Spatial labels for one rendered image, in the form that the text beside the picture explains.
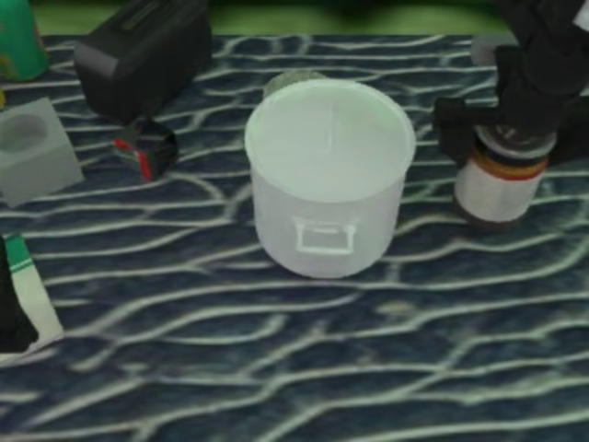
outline marble pattern tablecloth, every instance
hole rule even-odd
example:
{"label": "marble pattern tablecloth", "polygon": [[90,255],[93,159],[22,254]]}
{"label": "marble pattern tablecloth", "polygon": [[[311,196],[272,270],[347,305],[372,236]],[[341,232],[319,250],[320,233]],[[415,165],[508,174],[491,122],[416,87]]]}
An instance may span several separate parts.
{"label": "marble pattern tablecloth", "polygon": [[[161,115],[181,160],[143,185],[87,108],[74,38],[6,86],[49,96],[87,180],[18,210],[66,328],[0,370],[3,442],[582,442],[589,440],[589,162],[553,169],[521,226],[452,211],[438,96],[491,104],[469,38],[227,37]],[[402,104],[419,149],[389,252],[341,281],[274,264],[252,226],[244,123],[288,68],[365,82]]]}

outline white container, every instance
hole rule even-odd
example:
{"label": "white container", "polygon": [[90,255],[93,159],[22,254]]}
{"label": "white container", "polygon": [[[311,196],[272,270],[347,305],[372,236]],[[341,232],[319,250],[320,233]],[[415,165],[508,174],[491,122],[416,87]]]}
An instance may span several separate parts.
{"label": "white container", "polygon": [[415,145],[405,111],[372,87],[313,79],[274,92],[245,134],[262,247],[314,278],[370,267],[393,238]]}

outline circular hole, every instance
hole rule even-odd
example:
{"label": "circular hole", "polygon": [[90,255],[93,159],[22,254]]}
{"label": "circular hole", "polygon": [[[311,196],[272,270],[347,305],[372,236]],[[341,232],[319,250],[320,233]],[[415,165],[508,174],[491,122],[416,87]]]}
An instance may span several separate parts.
{"label": "circular hole", "polygon": [[17,115],[0,125],[0,150],[22,152],[38,146],[47,137],[45,121],[38,115]]}

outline black object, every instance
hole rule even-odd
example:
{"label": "black object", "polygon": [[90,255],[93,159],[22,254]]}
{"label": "black object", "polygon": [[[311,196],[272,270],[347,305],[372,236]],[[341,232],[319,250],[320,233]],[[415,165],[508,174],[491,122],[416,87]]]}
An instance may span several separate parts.
{"label": "black object", "polygon": [[129,124],[114,140],[114,145],[119,156],[147,181],[159,179],[179,156],[174,133],[146,117]]}
{"label": "black object", "polygon": [[6,244],[0,236],[0,354],[24,353],[39,333],[18,302]]}
{"label": "black object", "polygon": [[589,157],[589,32],[573,21],[584,0],[496,0],[519,46],[495,51],[498,106],[438,99],[440,149],[459,167],[474,145],[474,126],[504,125],[522,139],[557,133],[550,165]]}
{"label": "black object", "polygon": [[206,0],[132,0],[75,46],[87,104],[121,124],[154,116],[211,61]]}

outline green cylinder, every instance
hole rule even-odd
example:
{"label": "green cylinder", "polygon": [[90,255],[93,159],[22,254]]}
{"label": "green cylinder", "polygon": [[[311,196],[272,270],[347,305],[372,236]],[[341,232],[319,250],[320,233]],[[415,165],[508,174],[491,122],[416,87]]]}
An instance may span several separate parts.
{"label": "green cylinder", "polygon": [[48,68],[29,0],[0,0],[0,76],[28,81]]}

